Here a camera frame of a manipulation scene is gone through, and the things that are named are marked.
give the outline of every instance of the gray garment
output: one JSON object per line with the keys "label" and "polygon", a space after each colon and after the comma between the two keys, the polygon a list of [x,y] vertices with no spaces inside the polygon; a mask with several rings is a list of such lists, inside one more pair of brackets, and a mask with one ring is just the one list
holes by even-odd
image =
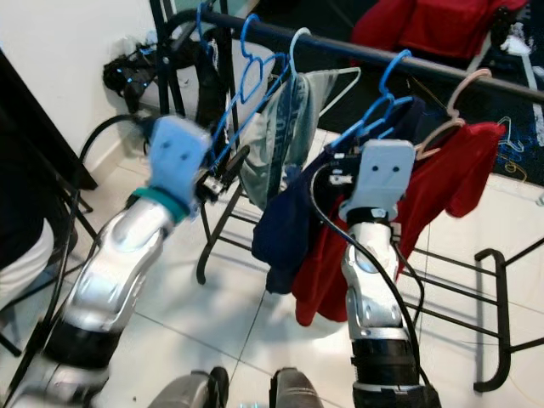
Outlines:
{"label": "gray garment", "polygon": [[296,80],[281,85],[256,126],[244,135],[241,145],[248,145],[250,151],[241,180],[249,199],[262,210],[280,193],[282,174],[301,171],[337,78],[337,71],[298,74]]}

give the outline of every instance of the clothes drying rack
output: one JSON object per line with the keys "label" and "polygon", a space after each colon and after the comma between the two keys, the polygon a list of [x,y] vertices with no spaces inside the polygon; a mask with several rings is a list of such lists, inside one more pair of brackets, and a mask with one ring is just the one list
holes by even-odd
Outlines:
{"label": "clothes drying rack", "polygon": [[[203,8],[201,13],[202,21],[211,23],[218,27],[223,27],[225,29],[225,35],[227,36],[230,36],[231,29],[241,31],[241,28],[243,27],[245,21],[243,19],[228,15],[229,10],[227,0],[220,0],[221,13],[215,13],[209,9],[215,3],[215,0],[208,0],[206,3],[207,7]],[[177,113],[183,115],[184,105],[181,91],[179,89],[176,73],[174,69],[170,67],[169,61],[171,59],[170,55],[172,53],[175,53],[179,46],[187,38],[189,38],[189,36],[195,30],[196,10],[184,10],[180,13],[168,16],[169,18],[166,20],[164,14],[165,11],[163,10],[166,10],[167,12],[168,7],[162,5],[162,0],[150,0],[150,5],[156,23],[157,37],[159,40],[157,44],[157,72],[161,113],[167,114],[170,111],[168,99],[168,88],[170,88],[173,96],[174,108]],[[182,35],[174,40],[171,38],[171,35],[178,26],[184,26],[184,29],[182,31]],[[290,41],[295,33],[295,31],[293,30],[279,27],[277,25],[265,24],[262,22],[252,22],[250,30],[253,34],[259,35],[261,37],[276,36],[286,41]],[[397,55],[395,53],[381,51],[374,48],[365,48],[350,43],[339,42],[331,40],[329,38],[318,36],[302,35],[298,41],[312,48],[324,49],[333,54],[359,60],[361,62],[371,65],[386,66]],[[229,91],[231,97],[233,97],[233,95],[235,94],[236,85],[232,63],[230,65]],[[395,67],[395,70],[403,71],[404,73],[408,73],[414,76],[432,77],[456,83],[462,81],[467,75],[465,71],[451,68],[445,65],[435,64],[424,59],[416,58],[403,59]],[[516,95],[521,99],[526,99],[533,103],[537,103],[540,105],[544,104],[544,92],[539,92],[534,89],[529,89],[526,87],[522,87],[518,84],[505,82],[495,78],[481,77],[476,82],[473,82],[470,86],[477,88],[478,90],[483,92]],[[238,116],[236,108],[233,109],[233,127],[234,130],[237,131]],[[249,219],[247,217],[233,213],[236,203],[240,200],[241,197],[247,198],[247,195],[244,194],[243,188],[241,184],[239,184],[236,187],[232,198],[229,200],[229,203],[227,204],[223,215],[220,217],[213,231],[210,229],[206,208],[205,206],[201,207],[201,217],[202,222],[204,223],[204,230],[207,238],[207,244],[202,251],[196,268],[196,278],[201,285],[204,285],[206,283],[205,269],[207,260],[212,252],[213,247],[218,241],[226,242],[230,245],[245,249],[247,251],[251,251],[251,248],[248,245],[244,245],[243,243],[232,240],[222,235],[224,226],[230,218],[235,218],[249,224],[257,223],[253,219]],[[432,315],[438,319],[449,321],[450,323],[453,323],[455,325],[466,327],[467,329],[494,337],[498,340],[499,362],[496,373],[489,381],[476,382],[473,385],[473,388],[477,392],[484,393],[496,390],[507,380],[508,373],[510,372],[511,358],[513,353],[525,349],[531,349],[544,344],[544,337],[515,346],[510,343],[510,319],[508,314],[507,288],[507,268],[542,245],[544,245],[544,238],[534,243],[533,245],[528,246],[526,249],[524,249],[517,255],[509,258],[508,260],[506,260],[504,255],[496,249],[484,249],[483,251],[478,252],[474,256],[474,260],[477,266],[460,262],[455,259],[447,258],[432,252],[423,251],[420,249],[415,250],[416,252],[419,252],[428,257],[436,258],[440,261],[454,264],[464,269],[471,269],[478,274],[484,274],[495,278],[496,299],[493,299],[482,296],[481,294],[464,291],[462,289],[459,289],[458,287],[446,285],[440,281],[429,279],[425,276],[420,276],[421,280],[428,283],[429,285],[435,285],[445,290],[455,292],[459,295],[475,299],[481,303],[488,303],[496,306],[496,331],[490,331],[480,326],[471,325],[465,321],[455,319],[451,316],[441,314],[430,309],[422,309],[422,312],[427,315]],[[493,258],[495,261],[495,270],[487,270],[479,266],[479,263],[482,260],[489,257]],[[406,305],[412,309],[415,309],[417,307],[416,305],[410,303],[407,303]]]}

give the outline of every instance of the white tile floor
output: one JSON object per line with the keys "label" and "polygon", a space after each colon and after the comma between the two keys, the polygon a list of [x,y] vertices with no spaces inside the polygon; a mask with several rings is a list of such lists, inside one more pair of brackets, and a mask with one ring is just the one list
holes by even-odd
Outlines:
{"label": "white tile floor", "polygon": [[[336,136],[319,131],[310,155],[317,156],[325,141]],[[122,208],[130,192],[147,177],[139,159],[127,159],[96,191],[84,196],[94,206],[89,215],[99,227]],[[492,176],[475,212],[463,219],[445,214],[420,237],[418,246],[472,262],[485,247],[511,256],[539,239],[544,231],[544,208],[535,204],[541,189]],[[215,225],[228,200],[208,206]],[[241,200],[237,212],[258,218],[259,210]],[[230,220],[226,233],[250,242],[252,228]],[[89,239],[80,229],[73,264],[84,257]],[[219,242],[207,264],[207,284],[196,283],[195,268],[205,245],[201,220],[186,222],[168,240],[150,271],[147,286],[119,349],[111,362],[111,380],[97,400],[98,407],[146,407],[159,390],[193,369],[223,365],[231,375],[229,406],[268,405],[269,379],[282,366],[296,366],[314,382],[326,408],[349,408],[354,371],[345,325],[316,319],[303,328],[294,319],[292,297],[264,292],[266,265],[240,248]],[[509,270],[513,343],[544,336],[544,249]],[[494,293],[493,282],[478,281],[469,270],[414,254],[417,269],[435,279],[454,281],[469,290]],[[408,300],[416,301],[414,282],[400,282]],[[427,306],[468,322],[495,329],[495,310],[427,285]],[[47,302],[48,291],[17,307],[15,328],[5,329],[24,345]],[[444,407],[544,406],[544,347],[513,356],[509,379],[493,393],[478,395],[473,382],[495,370],[496,340],[424,315],[419,322],[422,365],[439,390]],[[17,360],[0,349],[0,394],[13,375]]]}

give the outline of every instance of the red cloth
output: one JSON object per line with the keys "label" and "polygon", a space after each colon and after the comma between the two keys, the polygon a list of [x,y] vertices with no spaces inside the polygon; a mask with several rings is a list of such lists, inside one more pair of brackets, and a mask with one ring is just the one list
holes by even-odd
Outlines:
{"label": "red cloth", "polygon": [[[399,203],[402,225],[400,250],[409,257],[419,234],[443,210],[453,217],[470,213],[479,202],[498,151],[505,128],[496,123],[462,127],[441,151],[427,159],[413,172],[405,199]],[[347,225],[338,218],[339,199],[329,214],[342,229]],[[327,227],[305,258],[292,287],[297,299],[296,316],[302,326],[309,326],[320,313],[329,320],[346,321],[345,298],[348,289],[341,261],[345,240]]]}
{"label": "red cloth", "polygon": [[392,50],[416,48],[471,59],[479,53],[501,7],[521,9],[527,0],[380,0],[357,22],[351,42]]}

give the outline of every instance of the white hanger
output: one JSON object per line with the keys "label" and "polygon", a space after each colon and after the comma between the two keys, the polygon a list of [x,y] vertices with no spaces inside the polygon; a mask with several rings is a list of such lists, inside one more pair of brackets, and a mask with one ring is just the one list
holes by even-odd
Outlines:
{"label": "white hanger", "polygon": [[455,104],[457,102],[457,99],[459,98],[459,95],[462,91],[465,90],[465,88],[470,85],[471,82],[473,82],[476,78],[479,77],[491,77],[491,71],[487,68],[484,68],[482,70],[477,70],[467,76],[457,87],[457,89],[454,91],[454,93],[451,95],[450,101],[448,102],[448,106],[446,108],[446,112],[448,116],[451,117],[451,119],[437,127],[431,134],[427,136],[425,140],[423,140],[418,146],[416,146],[416,160],[422,160],[426,159],[435,153],[440,151],[440,148],[432,149],[429,151],[425,151],[427,149],[427,146],[429,143],[433,141],[434,138],[436,138],[438,135],[443,133],[444,131],[450,129],[450,128],[460,128],[462,126],[465,126],[466,122],[459,117],[460,112],[459,110],[455,109]]}
{"label": "white hanger", "polygon": [[[295,35],[292,36],[291,46],[289,47],[289,66],[291,67],[292,77],[296,77],[296,75],[298,74],[297,68],[295,67],[295,45],[297,44],[300,36],[302,36],[303,34],[311,35],[312,32],[306,27],[299,29],[295,33]],[[323,110],[320,112],[320,117],[325,115],[341,98],[343,98],[351,90],[351,88],[353,88],[357,84],[362,75],[362,71],[358,66],[354,68],[344,68],[337,72],[339,76],[343,74],[351,74],[354,72],[357,72],[357,76],[355,77],[355,79],[341,93],[339,93],[337,97],[329,103],[329,105],[323,108]]]}
{"label": "white hanger", "polygon": [[506,140],[501,140],[499,145],[506,145],[518,153],[523,153],[525,151],[523,143],[521,143],[519,140],[514,143],[510,139],[512,137],[512,119],[510,116],[504,116],[499,122],[497,122],[498,125],[502,125],[503,123],[508,124],[508,136],[506,137]]}

